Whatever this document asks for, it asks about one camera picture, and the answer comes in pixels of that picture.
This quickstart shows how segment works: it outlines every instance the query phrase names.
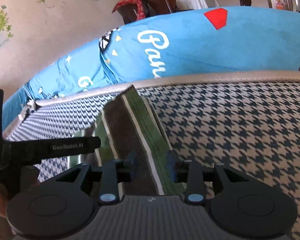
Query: blue blanket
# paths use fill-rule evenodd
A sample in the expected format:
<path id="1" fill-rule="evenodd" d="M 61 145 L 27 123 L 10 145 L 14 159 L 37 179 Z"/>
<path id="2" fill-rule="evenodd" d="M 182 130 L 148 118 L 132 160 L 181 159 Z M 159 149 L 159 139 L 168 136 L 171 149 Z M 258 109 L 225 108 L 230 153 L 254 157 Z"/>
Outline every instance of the blue blanket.
<path id="1" fill-rule="evenodd" d="M 248 70 L 300 71 L 300 13 L 208 8 L 124 25 L 35 75 L 4 104 L 2 128 L 29 99 L 151 78 Z"/>

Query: white triangle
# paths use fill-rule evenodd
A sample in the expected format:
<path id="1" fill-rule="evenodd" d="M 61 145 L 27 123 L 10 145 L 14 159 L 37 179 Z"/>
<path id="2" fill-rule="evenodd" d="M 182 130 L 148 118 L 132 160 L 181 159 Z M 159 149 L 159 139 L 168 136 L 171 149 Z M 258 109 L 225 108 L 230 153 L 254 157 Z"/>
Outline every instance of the white triangle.
<path id="1" fill-rule="evenodd" d="M 113 50 L 113 51 L 112 51 L 112 55 L 113 55 L 113 56 L 118 56 L 118 53 L 117 53 L 115 50 Z"/>

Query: green striped fabric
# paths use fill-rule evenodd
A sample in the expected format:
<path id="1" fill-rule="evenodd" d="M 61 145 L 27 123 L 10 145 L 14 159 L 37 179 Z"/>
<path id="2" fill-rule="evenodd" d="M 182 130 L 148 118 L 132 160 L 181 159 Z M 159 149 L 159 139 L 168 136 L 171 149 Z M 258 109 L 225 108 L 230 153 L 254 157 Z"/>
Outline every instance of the green striped fabric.
<path id="1" fill-rule="evenodd" d="M 165 166 L 166 154 L 172 148 L 159 118 L 133 86 L 109 101 L 90 128 L 74 134 L 80 136 L 99 136 L 101 147 L 92 154 L 69 157 L 70 167 L 80 162 L 102 166 L 135 152 L 137 177 L 122 185 L 123 194 L 180 195 L 185 190 L 181 183 L 171 180 Z"/>

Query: silver screw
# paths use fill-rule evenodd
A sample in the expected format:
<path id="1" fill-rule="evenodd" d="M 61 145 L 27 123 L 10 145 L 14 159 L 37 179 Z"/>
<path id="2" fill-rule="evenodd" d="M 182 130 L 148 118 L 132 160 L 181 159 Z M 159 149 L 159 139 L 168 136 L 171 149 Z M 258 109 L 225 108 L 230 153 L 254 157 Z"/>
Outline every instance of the silver screw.
<path id="1" fill-rule="evenodd" d="M 191 202 L 200 202 L 203 200 L 203 196 L 200 194 L 191 194 L 188 196 L 188 200 Z"/>
<path id="2" fill-rule="evenodd" d="M 115 195 L 111 193 L 106 193 L 100 196 L 100 200 L 103 202 L 111 202 L 114 201 L 115 199 L 116 199 Z"/>

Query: houndstooth fabric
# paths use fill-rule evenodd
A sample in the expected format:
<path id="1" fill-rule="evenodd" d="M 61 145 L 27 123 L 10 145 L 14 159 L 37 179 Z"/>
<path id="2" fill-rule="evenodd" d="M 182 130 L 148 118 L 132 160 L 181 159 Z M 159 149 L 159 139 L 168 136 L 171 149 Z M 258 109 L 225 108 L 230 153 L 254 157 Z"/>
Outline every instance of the houndstooth fabric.
<path id="1" fill-rule="evenodd" d="M 291 236 L 300 239 L 300 83 L 167 86 L 139 93 L 153 104 L 179 154 L 206 166 L 229 163 L 293 198 L 298 218 Z M 9 139 L 70 137 L 114 97 L 42 107 Z M 66 159 L 46 160 L 39 168 L 46 180 L 67 168 Z"/>

